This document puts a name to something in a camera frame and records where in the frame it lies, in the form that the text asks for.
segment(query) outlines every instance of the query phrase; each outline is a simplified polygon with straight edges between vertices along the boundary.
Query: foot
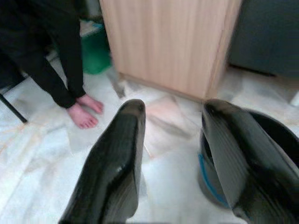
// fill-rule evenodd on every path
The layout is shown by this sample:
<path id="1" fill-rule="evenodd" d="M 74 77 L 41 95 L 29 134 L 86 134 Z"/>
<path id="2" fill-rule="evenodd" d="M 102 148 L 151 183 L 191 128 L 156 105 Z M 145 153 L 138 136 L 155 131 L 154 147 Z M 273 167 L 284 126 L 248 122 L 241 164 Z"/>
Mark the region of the foot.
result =
<path id="1" fill-rule="evenodd" d="M 73 106 L 66 109 L 66 111 L 79 128 L 86 129 L 95 127 L 98 123 L 98 120 L 85 111 L 78 103 L 75 103 Z"/>
<path id="2" fill-rule="evenodd" d="M 103 113 L 104 105 L 100 101 L 91 98 L 87 94 L 77 98 L 76 101 L 81 105 L 88 106 L 89 108 L 93 109 L 96 113 Z"/>

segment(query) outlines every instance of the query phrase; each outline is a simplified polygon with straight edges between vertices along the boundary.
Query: person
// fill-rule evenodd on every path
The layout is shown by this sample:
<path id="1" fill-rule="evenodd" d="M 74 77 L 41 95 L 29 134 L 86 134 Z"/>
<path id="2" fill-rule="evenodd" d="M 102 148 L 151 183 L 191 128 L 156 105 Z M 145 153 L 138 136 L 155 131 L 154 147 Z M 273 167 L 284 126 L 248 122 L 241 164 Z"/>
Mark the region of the person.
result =
<path id="1" fill-rule="evenodd" d="M 30 30 L 32 18 L 41 22 L 54 41 L 67 88 Z M 80 23 L 71 0 L 0 0 L 0 50 L 65 108 L 78 127 L 91 128 L 98 120 L 82 106 L 102 113 L 103 104 L 83 89 L 79 34 Z"/>

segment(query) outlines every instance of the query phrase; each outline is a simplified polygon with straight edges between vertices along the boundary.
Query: white marble floor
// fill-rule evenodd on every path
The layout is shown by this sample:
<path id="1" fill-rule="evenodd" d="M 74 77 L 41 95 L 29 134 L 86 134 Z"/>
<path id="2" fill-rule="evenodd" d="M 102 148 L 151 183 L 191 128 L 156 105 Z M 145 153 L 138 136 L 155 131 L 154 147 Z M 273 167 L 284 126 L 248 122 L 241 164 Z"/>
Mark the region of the white marble floor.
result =
<path id="1" fill-rule="evenodd" d="M 63 74 L 58 59 L 52 65 Z M 131 98 L 145 102 L 147 121 L 139 207 L 128 223 L 244 223 L 200 191 L 200 103 L 118 83 L 113 68 L 84 79 L 85 89 L 105 105 L 90 130 L 77 128 L 30 78 L 5 94 L 29 123 L 0 105 L 0 223 L 57 223 L 91 146 Z M 277 93 L 279 87 L 275 78 L 229 69 L 218 97 L 265 112 L 299 135 L 299 109 Z"/>

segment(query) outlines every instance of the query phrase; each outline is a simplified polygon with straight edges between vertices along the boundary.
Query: wooden cabinet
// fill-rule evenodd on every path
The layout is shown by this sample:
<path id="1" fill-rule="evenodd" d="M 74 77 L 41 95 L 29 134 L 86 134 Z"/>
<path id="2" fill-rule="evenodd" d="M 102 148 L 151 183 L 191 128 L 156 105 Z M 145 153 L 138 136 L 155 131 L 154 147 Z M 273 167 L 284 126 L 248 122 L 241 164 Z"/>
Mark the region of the wooden cabinet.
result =
<path id="1" fill-rule="evenodd" d="M 100 0 L 118 72 L 206 98 L 218 83 L 241 0 Z"/>

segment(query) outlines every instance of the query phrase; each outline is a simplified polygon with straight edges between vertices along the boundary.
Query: green container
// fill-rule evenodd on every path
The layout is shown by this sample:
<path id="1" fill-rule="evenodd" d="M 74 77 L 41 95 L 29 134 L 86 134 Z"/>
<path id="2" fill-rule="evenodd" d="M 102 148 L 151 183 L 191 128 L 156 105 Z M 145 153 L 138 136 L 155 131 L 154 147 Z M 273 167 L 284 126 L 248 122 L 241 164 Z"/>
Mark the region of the green container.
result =
<path id="1" fill-rule="evenodd" d="M 84 73 L 99 74 L 111 66 L 110 49 L 103 26 L 98 31 L 83 36 L 81 41 Z"/>

